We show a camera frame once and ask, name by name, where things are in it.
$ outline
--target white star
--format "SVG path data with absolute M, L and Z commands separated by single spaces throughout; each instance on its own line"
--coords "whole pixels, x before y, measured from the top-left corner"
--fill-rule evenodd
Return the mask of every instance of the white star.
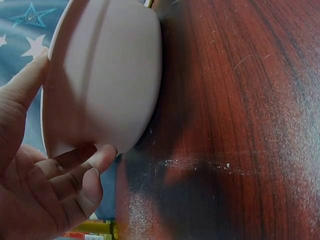
M 6 42 L 6 35 L 3 35 L 2 37 L 0 36 L 0 48 L 3 46 L 3 45 L 6 45 L 7 42 Z
M 46 46 L 42 45 L 42 42 L 44 41 L 46 35 L 41 35 L 36 38 L 36 40 L 32 40 L 29 37 L 26 37 L 28 40 L 31 48 L 26 51 L 24 54 L 21 55 L 21 57 L 27 57 L 27 56 L 32 56 L 33 59 L 36 57 L 40 56 L 40 54 L 43 52 L 44 49 L 46 49 Z

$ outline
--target reddish-brown wood grain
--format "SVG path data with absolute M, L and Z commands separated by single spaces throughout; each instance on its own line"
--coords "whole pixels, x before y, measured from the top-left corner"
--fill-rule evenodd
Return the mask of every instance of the reddish-brown wood grain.
M 119 166 L 120 238 L 320 239 L 320 2 L 153 8 L 162 87 Z

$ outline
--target person's skin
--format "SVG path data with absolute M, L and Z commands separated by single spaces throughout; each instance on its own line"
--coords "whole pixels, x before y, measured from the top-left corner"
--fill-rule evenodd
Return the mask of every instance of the person's skin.
M 103 197 L 99 174 L 117 155 L 85 144 L 47 159 L 21 145 L 48 64 L 45 52 L 0 88 L 0 240 L 52 240 L 88 219 Z

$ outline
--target blue fabric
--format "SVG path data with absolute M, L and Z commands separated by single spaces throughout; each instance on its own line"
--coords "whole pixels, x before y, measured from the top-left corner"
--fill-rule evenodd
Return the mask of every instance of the blue fabric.
M 55 28 L 69 0 L 0 0 L 0 85 L 6 84 L 42 48 L 49 47 Z M 45 153 L 40 127 L 40 92 L 27 113 L 24 144 Z M 104 196 L 98 218 L 115 217 L 114 163 L 101 175 Z

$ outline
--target white ceramic bowl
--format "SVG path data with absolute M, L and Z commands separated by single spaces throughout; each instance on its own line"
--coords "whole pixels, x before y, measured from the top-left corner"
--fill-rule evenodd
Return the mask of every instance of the white ceramic bowl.
M 161 28 L 132 0 L 72 0 L 53 35 L 41 97 L 48 157 L 81 143 L 123 153 L 144 132 L 162 72 Z

